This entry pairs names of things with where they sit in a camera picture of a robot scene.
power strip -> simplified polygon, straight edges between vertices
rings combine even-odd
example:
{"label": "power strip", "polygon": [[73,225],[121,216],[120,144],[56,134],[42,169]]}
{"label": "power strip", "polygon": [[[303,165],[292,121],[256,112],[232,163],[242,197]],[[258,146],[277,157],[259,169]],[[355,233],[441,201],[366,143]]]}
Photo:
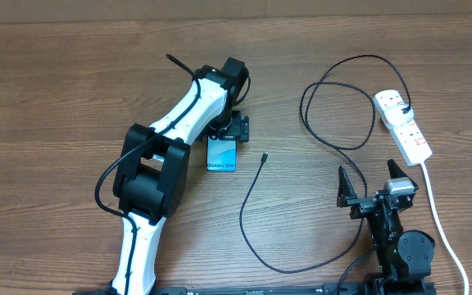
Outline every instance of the power strip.
{"label": "power strip", "polygon": [[408,166],[425,162],[433,152],[413,119],[412,109],[404,114],[407,105],[396,90],[385,90],[374,96],[374,105],[397,144]]}

white cable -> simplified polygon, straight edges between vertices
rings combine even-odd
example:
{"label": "white cable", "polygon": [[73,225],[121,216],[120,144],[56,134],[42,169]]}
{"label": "white cable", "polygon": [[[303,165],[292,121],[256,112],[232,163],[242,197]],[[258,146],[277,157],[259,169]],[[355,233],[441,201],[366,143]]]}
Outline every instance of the white cable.
{"label": "white cable", "polygon": [[434,205],[434,198],[433,198],[433,189],[431,188],[431,181],[429,180],[429,173],[427,173],[427,168],[425,168],[425,162],[421,162],[420,165],[422,166],[422,170],[424,171],[424,178],[425,178],[425,185],[427,186],[427,194],[429,195],[429,202],[431,203],[431,211],[433,212],[434,222],[438,228],[438,232],[440,233],[440,237],[442,237],[442,241],[444,245],[446,245],[447,251],[451,254],[452,259],[455,261],[456,266],[462,273],[462,278],[464,279],[464,295],[469,295],[469,280],[467,279],[467,274],[465,273],[464,266],[456,257],[455,252],[452,250],[449,242],[447,241],[446,235],[443,232],[442,225],[440,224],[440,219],[438,218],[438,213],[436,212],[436,206]]}

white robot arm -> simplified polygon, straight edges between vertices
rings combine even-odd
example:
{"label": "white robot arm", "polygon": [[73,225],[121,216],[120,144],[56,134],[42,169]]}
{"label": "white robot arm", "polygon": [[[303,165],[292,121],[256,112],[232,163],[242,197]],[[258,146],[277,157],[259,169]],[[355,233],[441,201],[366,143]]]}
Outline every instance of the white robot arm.
{"label": "white robot arm", "polygon": [[[125,136],[121,152],[125,159],[117,166],[113,193],[129,219],[123,218],[118,272],[104,294],[150,293],[156,281],[154,264],[161,229],[183,196],[191,144],[205,134],[248,141],[248,117],[232,110],[248,77],[245,64],[230,57],[221,70],[204,66],[194,76],[188,93],[166,116],[149,127],[135,124]],[[201,89],[198,99],[196,79]],[[149,140],[146,148],[138,148]],[[142,164],[141,158],[155,158],[163,166],[154,169]]]}

extension cord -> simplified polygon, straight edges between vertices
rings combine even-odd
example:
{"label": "extension cord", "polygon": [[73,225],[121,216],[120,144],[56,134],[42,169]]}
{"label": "extension cord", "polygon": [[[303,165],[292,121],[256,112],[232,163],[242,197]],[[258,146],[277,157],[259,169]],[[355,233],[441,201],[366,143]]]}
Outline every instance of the extension cord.
{"label": "extension cord", "polygon": [[464,266],[456,257],[455,252],[452,250],[449,242],[447,241],[446,235],[443,232],[442,224],[438,218],[436,206],[434,205],[433,189],[429,179],[427,168],[425,167],[425,160],[427,160],[433,152],[425,141],[424,135],[420,132],[418,125],[416,124],[414,112],[410,109],[407,113],[403,111],[407,105],[403,102],[400,93],[396,90],[385,90],[374,96],[374,105],[376,110],[382,117],[385,126],[388,128],[389,133],[394,139],[394,142],[398,146],[400,153],[406,161],[408,166],[421,165],[424,172],[425,184],[427,187],[427,194],[429,196],[429,202],[431,204],[431,211],[433,212],[434,222],[440,233],[440,237],[447,251],[451,254],[452,259],[455,261],[456,266],[462,274],[464,280],[464,294],[469,295],[469,280],[465,273]]}

wood grain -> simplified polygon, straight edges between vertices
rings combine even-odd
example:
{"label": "wood grain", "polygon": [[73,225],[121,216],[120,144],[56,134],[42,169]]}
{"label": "wood grain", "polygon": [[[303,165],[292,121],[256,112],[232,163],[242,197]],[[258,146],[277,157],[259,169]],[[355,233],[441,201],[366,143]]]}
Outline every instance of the wood grain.
{"label": "wood grain", "polygon": [[472,13],[467,0],[0,0],[0,24]]}
{"label": "wood grain", "polygon": [[[409,85],[433,149],[428,167],[439,215],[472,290],[472,16],[342,16],[0,25],[0,294],[66,294],[101,288],[115,275],[121,222],[98,209],[93,187],[118,157],[126,130],[158,120],[187,91],[190,78],[165,53],[193,68],[241,59],[252,90],[240,108],[251,118],[251,140],[239,147],[238,171],[208,174],[205,144],[193,147],[187,192],[161,238],[161,286],[318,285],[338,280],[370,247],[364,229],[359,245],[333,264],[276,274],[248,250],[238,212],[269,151],[243,217],[263,258],[292,270],[351,242],[358,222],[335,206],[343,159],[302,128],[297,106],[303,89],[336,61],[375,53],[397,65]],[[402,91],[390,68],[370,59],[343,65],[329,79],[371,94]],[[322,136],[353,145],[368,130],[370,104],[327,87],[309,116]],[[348,154],[370,193],[388,178],[386,160],[405,166],[378,119],[371,140]],[[405,171],[421,189],[402,223],[439,241],[420,168]],[[117,206],[110,180],[102,195]],[[371,259],[350,279],[376,268]],[[439,294],[461,293],[441,243],[429,281]]]}

